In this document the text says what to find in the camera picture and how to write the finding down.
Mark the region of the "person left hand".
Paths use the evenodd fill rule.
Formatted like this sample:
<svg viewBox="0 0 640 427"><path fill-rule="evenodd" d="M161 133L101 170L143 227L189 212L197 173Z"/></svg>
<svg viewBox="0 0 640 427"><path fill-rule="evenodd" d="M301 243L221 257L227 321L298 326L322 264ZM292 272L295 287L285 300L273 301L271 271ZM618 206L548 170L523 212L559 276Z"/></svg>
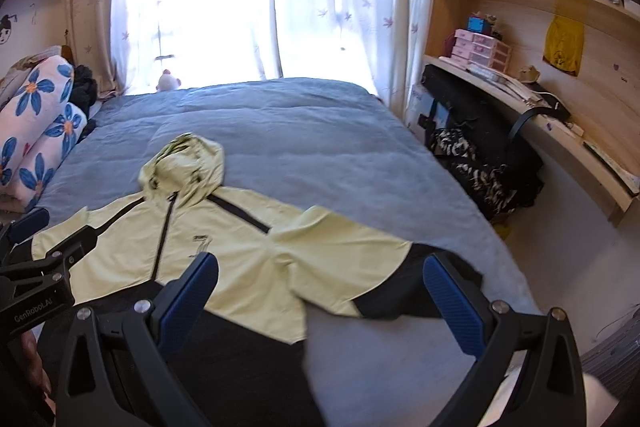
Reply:
<svg viewBox="0 0 640 427"><path fill-rule="evenodd" d="M25 357L28 381L43 393L43 398L50 399L51 383L49 376L43 368L42 360L38 353L37 339L32 331L21 335L23 355Z"/></svg>

